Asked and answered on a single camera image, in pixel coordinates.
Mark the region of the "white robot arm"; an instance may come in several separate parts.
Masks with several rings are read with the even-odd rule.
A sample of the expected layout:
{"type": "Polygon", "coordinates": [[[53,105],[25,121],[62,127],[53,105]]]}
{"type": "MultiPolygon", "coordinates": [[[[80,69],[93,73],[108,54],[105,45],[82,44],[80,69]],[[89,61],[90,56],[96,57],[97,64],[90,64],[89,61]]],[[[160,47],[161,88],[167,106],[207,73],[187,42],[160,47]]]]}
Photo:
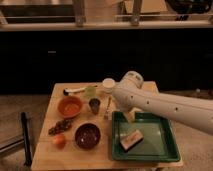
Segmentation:
{"type": "Polygon", "coordinates": [[[128,71],[115,85],[112,95],[122,112],[134,107],[213,135],[213,100],[205,100],[142,89],[144,79],[128,71]]]}

